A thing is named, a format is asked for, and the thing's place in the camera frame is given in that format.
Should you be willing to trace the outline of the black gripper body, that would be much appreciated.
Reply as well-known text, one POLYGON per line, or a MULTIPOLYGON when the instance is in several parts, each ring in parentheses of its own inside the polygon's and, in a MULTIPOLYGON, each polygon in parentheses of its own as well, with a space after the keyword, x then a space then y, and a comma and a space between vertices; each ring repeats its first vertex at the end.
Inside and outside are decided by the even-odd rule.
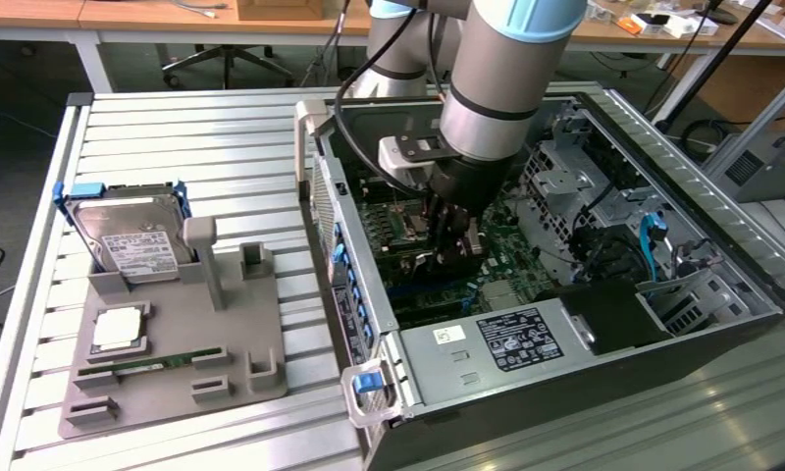
POLYGON ((512 158, 438 160, 428 187, 446 203, 460 206, 471 215, 482 215, 498 197, 511 167, 512 158))

